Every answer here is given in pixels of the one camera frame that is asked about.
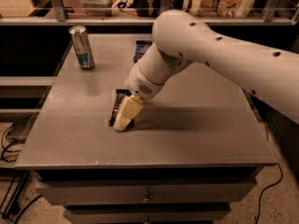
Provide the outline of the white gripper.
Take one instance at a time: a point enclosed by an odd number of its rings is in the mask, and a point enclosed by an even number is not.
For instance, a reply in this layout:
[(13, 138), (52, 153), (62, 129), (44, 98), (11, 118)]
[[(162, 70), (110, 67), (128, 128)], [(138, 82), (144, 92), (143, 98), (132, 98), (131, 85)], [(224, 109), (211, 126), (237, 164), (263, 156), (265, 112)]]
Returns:
[(125, 96), (114, 122), (114, 129), (123, 131), (143, 108), (142, 99), (153, 98), (165, 84), (164, 62), (140, 59), (131, 69), (124, 86), (130, 91)]

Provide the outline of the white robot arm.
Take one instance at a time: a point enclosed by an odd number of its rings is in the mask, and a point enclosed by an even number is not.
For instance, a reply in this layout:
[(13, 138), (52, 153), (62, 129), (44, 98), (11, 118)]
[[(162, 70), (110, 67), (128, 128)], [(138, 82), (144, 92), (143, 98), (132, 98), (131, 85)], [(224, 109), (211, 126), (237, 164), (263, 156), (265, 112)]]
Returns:
[(194, 62), (207, 65), (285, 117), (299, 121), (299, 54), (218, 34), (175, 9), (157, 17), (151, 39), (152, 45), (124, 82), (131, 94), (121, 102), (115, 130), (124, 130), (144, 100)]

